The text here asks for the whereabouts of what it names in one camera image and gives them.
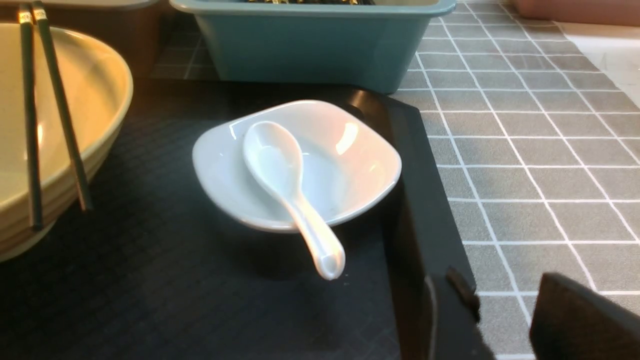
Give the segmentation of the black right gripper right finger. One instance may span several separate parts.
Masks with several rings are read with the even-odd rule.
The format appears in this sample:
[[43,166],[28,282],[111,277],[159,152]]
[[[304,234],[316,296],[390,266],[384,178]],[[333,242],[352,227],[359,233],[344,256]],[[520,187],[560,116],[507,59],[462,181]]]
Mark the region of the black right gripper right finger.
[[638,360],[640,318],[568,276],[544,272],[529,339],[537,360]]

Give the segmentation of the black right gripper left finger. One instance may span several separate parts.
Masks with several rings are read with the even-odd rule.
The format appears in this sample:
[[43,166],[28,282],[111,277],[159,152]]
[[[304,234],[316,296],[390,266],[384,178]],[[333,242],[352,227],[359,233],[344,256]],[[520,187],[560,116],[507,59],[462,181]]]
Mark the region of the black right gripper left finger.
[[391,275],[402,360],[494,360],[480,330],[480,299],[456,269],[418,281]]

